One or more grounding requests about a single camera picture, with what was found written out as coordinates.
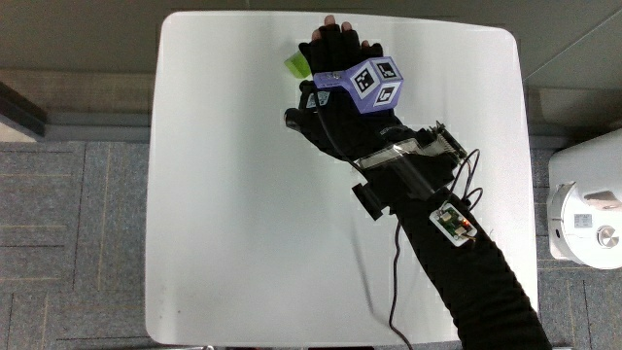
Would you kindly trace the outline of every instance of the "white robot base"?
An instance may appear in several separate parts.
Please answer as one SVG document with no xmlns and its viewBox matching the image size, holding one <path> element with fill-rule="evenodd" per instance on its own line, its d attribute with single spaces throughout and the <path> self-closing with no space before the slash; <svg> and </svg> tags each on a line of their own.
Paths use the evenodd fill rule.
<svg viewBox="0 0 622 350">
<path fill-rule="evenodd" d="M 622 215 L 586 204 L 576 183 L 559 186 L 549 195 L 548 228 L 553 258 L 595 268 L 622 267 Z"/>
<path fill-rule="evenodd" d="M 556 153 L 547 200 L 551 255 L 622 267 L 622 129 Z"/>
</svg>

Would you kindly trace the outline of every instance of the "gray carpet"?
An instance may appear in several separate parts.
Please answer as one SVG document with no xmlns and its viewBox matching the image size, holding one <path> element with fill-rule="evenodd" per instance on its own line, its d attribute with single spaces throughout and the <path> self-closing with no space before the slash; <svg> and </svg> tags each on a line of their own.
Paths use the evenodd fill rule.
<svg viewBox="0 0 622 350">
<path fill-rule="evenodd" d="M 0 350 L 157 347 L 143 319 L 148 155 L 123 143 L 0 143 Z M 555 345 L 622 349 L 622 271 L 548 253 L 551 155 L 532 151 L 542 324 Z"/>
</svg>

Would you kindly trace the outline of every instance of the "black arm sleeve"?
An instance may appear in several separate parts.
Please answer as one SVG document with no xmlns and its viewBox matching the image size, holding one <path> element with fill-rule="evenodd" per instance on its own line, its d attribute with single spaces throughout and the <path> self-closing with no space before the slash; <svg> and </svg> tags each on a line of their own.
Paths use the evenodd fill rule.
<svg viewBox="0 0 622 350">
<path fill-rule="evenodd" d="M 476 241 L 455 247 L 429 215 L 447 199 L 443 189 L 427 201 L 393 206 L 422 267 L 449 309 L 458 337 L 471 349 L 551 349 L 529 298 L 501 250 L 453 194 L 452 203 L 476 228 Z"/>
</svg>

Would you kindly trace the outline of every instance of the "wire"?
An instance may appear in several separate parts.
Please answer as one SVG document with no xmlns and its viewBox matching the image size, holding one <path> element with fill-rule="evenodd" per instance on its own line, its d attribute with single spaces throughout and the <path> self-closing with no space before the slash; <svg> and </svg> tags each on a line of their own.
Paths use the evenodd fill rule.
<svg viewBox="0 0 622 350">
<path fill-rule="evenodd" d="M 401 224 L 399 222 L 397 222 L 397 227 L 396 227 L 396 257 L 393 259 L 393 302 L 391 303 L 391 314 L 389 315 L 389 327 L 391 327 L 393 332 L 395 332 L 401 338 L 401 340 L 404 341 L 406 346 L 408 346 L 409 350 L 413 350 L 412 349 L 412 345 L 410 344 L 410 340 L 408 340 L 406 335 L 404 335 L 402 332 L 400 332 L 393 325 L 393 316 L 394 316 L 394 314 L 396 312 L 396 304 L 397 304 L 397 260 L 399 259 L 399 252 L 401 251 L 400 248 L 399 248 L 399 229 L 400 228 L 401 228 Z"/>
<path fill-rule="evenodd" d="M 477 154 L 477 159 L 475 160 L 475 164 L 471 168 L 470 158 L 473 157 L 474 154 Z M 465 165 L 468 164 L 468 178 L 471 179 L 473 177 L 475 173 L 475 167 L 477 166 L 477 162 L 479 161 L 479 154 L 480 154 L 479 149 L 475 149 L 471 153 L 469 153 L 468 156 L 466 156 L 465 160 L 463 160 L 463 163 L 460 165 L 460 168 L 458 169 L 458 173 L 456 174 L 456 177 L 454 178 L 454 182 L 451 184 L 451 188 L 449 189 L 449 194 L 447 194 L 447 199 L 445 199 L 443 204 L 440 206 L 441 210 L 442 208 L 445 207 L 445 204 L 449 202 L 449 198 L 451 198 L 451 194 L 454 192 L 454 189 L 456 188 L 456 184 L 458 183 L 458 179 L 460 178 L 460 175 L 462 174 L 463 169 L 465 168 Z M 470 186 L 469 179 L 466 179 L 466 181 L 467 181 L 467 184 Z"/>
<path fill-rule="evenodd" d="M 332 138 L 332 135 L 328 131 L 327 122 L 324 119 L 324 115 L 320 112 L 320 98 L 318 97 L 318 89 L 314 87 L 313 98 L 315 100 L 315 110 L 318 112 L 318 118 L 320 119 L 320 123 L 322 124 L 322 128 L 324 129 L 324 134 L 327 136 L 327 139 L 330 141 L 332 147 L 337 151 L 337 153 L 342 156 L 353 168 L 357 169 L 361 174 L 363 174 L 363 170 L 356 165 L 348 156 L 346 156 L 343 152 L 341 152 L 341 148 L 337 145 L 337 143 Z"/>
<path fill-rule="evenodd" d="M 479 203 L 479 200 L 482 198 L 482 195 L 484 194 L 484 189 L 482 188 L 477 188 L 471 192 L 469 192 L 466 197 L 463 200 L 467 200 L 470 196 L 472 196 L 474 193 L 479 192 L 479 196 L 477 197 L 477 199 L 473 202 L 473 204 L 471 204 L 470 207 L 468 207 L 468 210 L 471 211 L 475 208 L 475 205 L 477 205 L 477 203 Z"/>
<path fill-rule="evenodd" d="M 479 150 L 475 150 L 471 153 L 477 152 L 477 156 L 475 157 L 475 162 L 473 163 L 473 167 L 471 169 L 470 165 L 468 167 L 468 177 L 466 178 L 465 192 L 463 193 L 463 200 L 467 196 L 468 188 L 470 187 L 470 182 L 473 180 L 473 176 L 475 175 L 475 169 L 477 168 L 477 163 L 479 162 L 480 152 Z"/>
</svg>

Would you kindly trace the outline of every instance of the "green ball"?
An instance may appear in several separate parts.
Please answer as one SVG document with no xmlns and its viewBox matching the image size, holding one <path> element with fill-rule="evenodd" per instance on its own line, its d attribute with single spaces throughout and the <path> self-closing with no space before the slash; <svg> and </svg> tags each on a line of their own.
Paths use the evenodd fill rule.
<svg viewBox="0 0 622 350">
<path fill-rule="evenodd" d="M 309 68 L 309 63 L 307 63 L 302 52 L 294 53 L 284 63 L 290 69 L 290 72 L 299 79 L 305 79 L 311 75 L 311 68 Z"/>
</svg>

